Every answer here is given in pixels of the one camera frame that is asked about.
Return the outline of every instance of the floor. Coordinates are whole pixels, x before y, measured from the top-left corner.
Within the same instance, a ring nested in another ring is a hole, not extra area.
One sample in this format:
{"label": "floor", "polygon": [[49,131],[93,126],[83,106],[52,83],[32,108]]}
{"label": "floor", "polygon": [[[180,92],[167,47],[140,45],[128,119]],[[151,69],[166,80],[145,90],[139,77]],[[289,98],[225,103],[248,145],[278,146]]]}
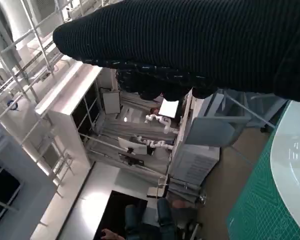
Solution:
{"label": "floor", "polygon": [[145,223],[153,224],[157,202],[154,198],[147,198],[148,188],[152,186],[151,183],[117,167],[96,162],[57,239],[93,240],[112,190],[147,200],[143,219]]}
{"label": "floor", "polygon": [[[257,128],[248,128],[233,145],[252,163],[256,163],[269,133]],[[205,240],[228,240],[226,218],[245,186],[252,167],[232,149],[222,150],[221,159],[205,179],[207,194],[205,207],[199,211],[199,222],[203,223],[201,236]]]}

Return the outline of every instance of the table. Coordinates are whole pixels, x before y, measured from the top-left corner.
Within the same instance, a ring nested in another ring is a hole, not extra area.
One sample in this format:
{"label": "table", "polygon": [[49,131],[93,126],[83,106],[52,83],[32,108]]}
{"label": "table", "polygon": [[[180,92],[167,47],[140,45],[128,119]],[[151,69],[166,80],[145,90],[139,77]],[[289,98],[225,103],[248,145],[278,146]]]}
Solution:
{"label": "table", "polygon": [[281,199],[271,171],[275,132],[227,217],[231,240],[300,240],[300,228]]}

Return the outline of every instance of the computer monitor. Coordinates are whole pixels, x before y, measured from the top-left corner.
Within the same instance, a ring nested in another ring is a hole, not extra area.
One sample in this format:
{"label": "computer monitor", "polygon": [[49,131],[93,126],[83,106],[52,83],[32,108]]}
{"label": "computer monitor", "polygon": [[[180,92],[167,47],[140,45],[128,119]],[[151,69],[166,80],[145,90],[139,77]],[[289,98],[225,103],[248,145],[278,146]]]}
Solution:
{"label": "computer monitor", "polygon": [[179,101],[167,101],[163,99],[163,102],[160,107],[159,115],[174,119],[176,117],[178,105],[179,105]]}
{"label": "computer monitor", "polygon": [[128,150],[129,148],[133,149],[133,153],[146,155],[147,154],[147,145],[134,143],[128,140],[125,140],[121,137],[118,137],[119,145],[121,148]]}

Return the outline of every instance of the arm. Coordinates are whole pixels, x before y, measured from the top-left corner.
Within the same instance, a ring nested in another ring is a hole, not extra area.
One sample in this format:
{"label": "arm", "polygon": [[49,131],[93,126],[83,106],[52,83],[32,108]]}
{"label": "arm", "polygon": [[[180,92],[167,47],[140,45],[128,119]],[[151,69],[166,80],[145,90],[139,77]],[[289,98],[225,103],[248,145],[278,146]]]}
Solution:
{"label": "arm", "polygon": [[125,240],[124,237],[118,235],[117,233],[114,233],[109,229],[103,229],[102,232],[105,234],[101,237],[102,240]]}

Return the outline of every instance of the gray floor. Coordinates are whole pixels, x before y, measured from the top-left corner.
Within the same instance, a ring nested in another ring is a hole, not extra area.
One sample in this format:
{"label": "gray floor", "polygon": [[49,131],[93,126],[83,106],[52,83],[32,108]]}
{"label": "gray floor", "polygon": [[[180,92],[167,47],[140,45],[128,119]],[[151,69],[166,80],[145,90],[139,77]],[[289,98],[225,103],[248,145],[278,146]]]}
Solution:
{"label": "gray floor", "polygon": [[[255,163],[262,152],[269,134],[259,129],[246,129],[234,147]],[[205,240],[227,240],[226,218],[235,204],[252,168],[232,149],[222,150],[221,160],[207,176],[204,190],[206,205],[199,211],[198,220],[203,223],[201,236]]]}

